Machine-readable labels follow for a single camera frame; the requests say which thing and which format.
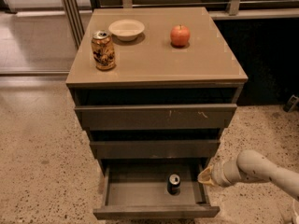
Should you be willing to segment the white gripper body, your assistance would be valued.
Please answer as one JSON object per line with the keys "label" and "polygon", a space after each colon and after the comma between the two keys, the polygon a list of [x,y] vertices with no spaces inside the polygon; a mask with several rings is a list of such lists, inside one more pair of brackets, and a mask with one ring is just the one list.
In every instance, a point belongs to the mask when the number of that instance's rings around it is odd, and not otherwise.
{"label": "white gripper body", "polygon": [[220,187],[230,187],[241,180],[236,160],[219,161],[213,165],[211,177]]}

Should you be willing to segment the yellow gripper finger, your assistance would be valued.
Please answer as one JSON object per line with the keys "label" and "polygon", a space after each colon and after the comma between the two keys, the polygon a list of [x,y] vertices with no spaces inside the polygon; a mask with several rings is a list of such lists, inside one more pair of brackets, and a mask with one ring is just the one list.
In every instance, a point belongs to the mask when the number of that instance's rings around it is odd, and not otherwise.
{"label": "yellow gripper finger", "polygon": [[197,181],[203,185],[214,186],[215,183],[211,178],[211,174],[200,173],[197,176]]}
{"label": "yellow gripper finger", "polygon": [[213,171],[213,165],[209,165],[207,168],[205,168],[201,174],[202,175],[211,175]]}

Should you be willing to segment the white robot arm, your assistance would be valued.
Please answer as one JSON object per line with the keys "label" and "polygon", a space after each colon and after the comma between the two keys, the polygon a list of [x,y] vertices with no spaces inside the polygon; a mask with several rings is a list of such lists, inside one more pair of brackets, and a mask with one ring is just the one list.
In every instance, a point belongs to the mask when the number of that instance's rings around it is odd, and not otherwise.
{"label": "white robot arm", "polygon": [[299,174],[271,162],[251,149],[241,151],[234,160],[218,161],[208,166],[197,176],[197,181],[223,188],[236,183],[271,182],[299,201]]}

